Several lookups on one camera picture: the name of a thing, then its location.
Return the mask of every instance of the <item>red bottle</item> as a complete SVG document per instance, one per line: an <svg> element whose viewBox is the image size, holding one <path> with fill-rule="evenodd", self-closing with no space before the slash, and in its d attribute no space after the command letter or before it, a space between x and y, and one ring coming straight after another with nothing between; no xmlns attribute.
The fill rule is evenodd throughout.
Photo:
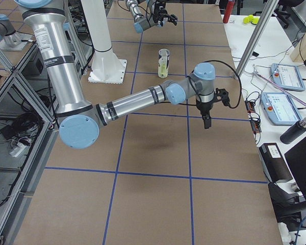
<svg viewBox="0 0 306 245"><path fill-rule="evenodd" d="M223 23L228 23L229 21L229 17L233 11L235 5L235 0L229 0L228 4L226 5L226 9L225 9L225 13L224 13L224 17L223 17Z"/></svg>

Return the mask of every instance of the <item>white column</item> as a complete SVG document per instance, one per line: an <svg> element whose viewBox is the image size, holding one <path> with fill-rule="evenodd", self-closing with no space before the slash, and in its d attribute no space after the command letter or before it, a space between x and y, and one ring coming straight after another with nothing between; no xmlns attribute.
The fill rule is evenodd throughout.
<svg viewBox="0 0 306 245"><path fill-rule="evenodd" d="M89 82L122 83L127 60L113 53L103 0L82 0L82 5L95 48Z"/></svg>

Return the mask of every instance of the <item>gray floor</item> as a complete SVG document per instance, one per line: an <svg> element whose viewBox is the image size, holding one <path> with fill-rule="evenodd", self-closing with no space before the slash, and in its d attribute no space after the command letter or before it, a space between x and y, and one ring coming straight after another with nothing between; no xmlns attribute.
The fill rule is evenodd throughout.
<svg viewBox="0 0 306 245"><path fill-rule="evenodd" d="M243 8L240 10L240 14L241 15L253 14L256 11L262 11L264 7L265 4L263 3L263 0L244 0ZM303 25L303 22L291 9L288 8L287 12L290 13L291 16L288 19L289 26L284 30L287 36L289 37L290 41L293 41L297 33L298 36L301 36L302 33L306 32L306 27ZM233 14L237 14L237 6L234 7ZM281 20L279 21L281 25L284 26L284 23Z"/></svg>

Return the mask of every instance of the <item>yellow-green object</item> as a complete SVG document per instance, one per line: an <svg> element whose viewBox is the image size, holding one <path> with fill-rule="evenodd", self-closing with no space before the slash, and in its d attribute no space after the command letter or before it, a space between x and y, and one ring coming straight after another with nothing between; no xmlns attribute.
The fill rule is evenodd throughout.
<svg viewBox="0 0 306 245"><path fill-rule="evenodd" d="M259 20L260 20L260 18L254 18L253 20L252 20L252 24L253 25L257 25L257 23L259 22Z"/></svg>
<svg viewBox="0 0 306 245"><path fill-rule="evenodd" d="M254 16L252 14L250 14L249 16L247 16L243 19L243 23L248 24L248 23L252 22L253 19L254 19Z"/></svg>

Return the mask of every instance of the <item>blue cable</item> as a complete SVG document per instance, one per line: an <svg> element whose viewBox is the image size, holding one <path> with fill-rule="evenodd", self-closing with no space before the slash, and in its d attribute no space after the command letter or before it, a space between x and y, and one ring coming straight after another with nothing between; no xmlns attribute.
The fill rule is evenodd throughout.
<svg viewBox="0 0 306 245"><path fill-rule="evenodd" d="M300 222L300 224L299 224L299 227L298 227L298 230L297 230L297 233L296 233L296 239L295 239L294 245L297 245L298 234L299 234L300 228L302 227L302 224L304 223L305 219L306 219L306 216L305 216L305 218L303 218L303 219L301 220L301 222Z"/></svg>

